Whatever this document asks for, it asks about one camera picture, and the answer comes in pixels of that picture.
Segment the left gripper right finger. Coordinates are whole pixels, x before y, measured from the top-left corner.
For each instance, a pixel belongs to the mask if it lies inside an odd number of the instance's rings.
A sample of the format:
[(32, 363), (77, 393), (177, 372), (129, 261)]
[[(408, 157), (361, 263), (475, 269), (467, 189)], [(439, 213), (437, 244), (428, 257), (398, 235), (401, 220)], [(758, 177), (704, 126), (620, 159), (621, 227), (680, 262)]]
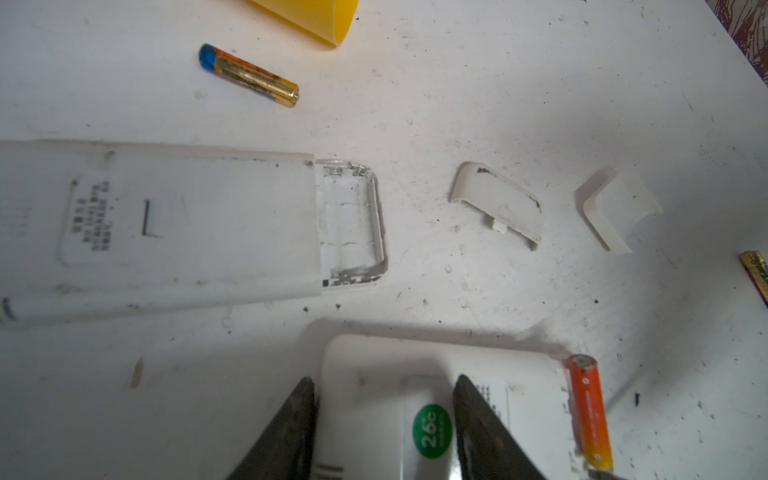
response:
[(456, 381), (453, 406), (464, 480), (545, 479), (466, 375)]

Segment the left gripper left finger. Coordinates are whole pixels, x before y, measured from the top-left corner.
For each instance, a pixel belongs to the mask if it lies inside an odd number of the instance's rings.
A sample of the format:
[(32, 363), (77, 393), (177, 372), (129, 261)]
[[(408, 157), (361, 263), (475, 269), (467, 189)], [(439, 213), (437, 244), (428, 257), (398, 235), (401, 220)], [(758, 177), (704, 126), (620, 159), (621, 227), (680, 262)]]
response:
[(304, 377), (228, 479), (309, 479), (315, 425), (315, 385)]

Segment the white battery cover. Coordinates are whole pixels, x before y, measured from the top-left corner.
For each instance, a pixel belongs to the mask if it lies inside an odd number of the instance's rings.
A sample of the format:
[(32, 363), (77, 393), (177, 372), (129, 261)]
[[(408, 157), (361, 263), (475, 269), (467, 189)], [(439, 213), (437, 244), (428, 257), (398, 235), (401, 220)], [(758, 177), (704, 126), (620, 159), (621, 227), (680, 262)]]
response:
[(541, 244), (544, 217), (536, 196), (479, 162), (464, 162), (449, 194), (450, 203), (465, 203), (491, 220), (497, 232), (513, 231), (536, 251)]
[(626, 237), (635, 226), (663, 209), (644, 183), (633, 173), (610, 173), (586, 198), (582, 209), (608, 251), (630, 254)]

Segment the grey white remote control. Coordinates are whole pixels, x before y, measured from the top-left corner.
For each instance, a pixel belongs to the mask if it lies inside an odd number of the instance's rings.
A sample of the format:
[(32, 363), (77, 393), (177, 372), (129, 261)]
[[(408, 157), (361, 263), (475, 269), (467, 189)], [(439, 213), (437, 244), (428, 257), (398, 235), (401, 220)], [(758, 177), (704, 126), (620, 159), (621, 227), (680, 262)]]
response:
[(317, 297), (387, 272), (374, 172), (310, 154), (1, 145), (1, 325)]

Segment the colourful AAA battery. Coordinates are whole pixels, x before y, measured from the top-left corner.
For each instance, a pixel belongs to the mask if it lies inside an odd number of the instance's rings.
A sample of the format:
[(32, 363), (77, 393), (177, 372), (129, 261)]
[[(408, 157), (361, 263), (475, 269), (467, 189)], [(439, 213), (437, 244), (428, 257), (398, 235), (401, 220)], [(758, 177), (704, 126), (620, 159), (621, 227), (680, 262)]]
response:
[(297, 84), (210, 44), (203, 44), (200, 47), (198, 59), (204, 70), (276, 103), (293, 108), (298, 102), (299, 86)]

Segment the orange black screwdriver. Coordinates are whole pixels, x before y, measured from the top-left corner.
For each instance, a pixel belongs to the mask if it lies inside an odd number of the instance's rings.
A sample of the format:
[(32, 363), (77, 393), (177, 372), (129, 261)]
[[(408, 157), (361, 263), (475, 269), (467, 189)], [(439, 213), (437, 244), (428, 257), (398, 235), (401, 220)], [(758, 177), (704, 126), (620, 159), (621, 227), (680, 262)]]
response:
[(604, 470), (590, 470), (588, 475), (591, 480), (626, 480), (625, 478), (616, 476), (615, 474)]

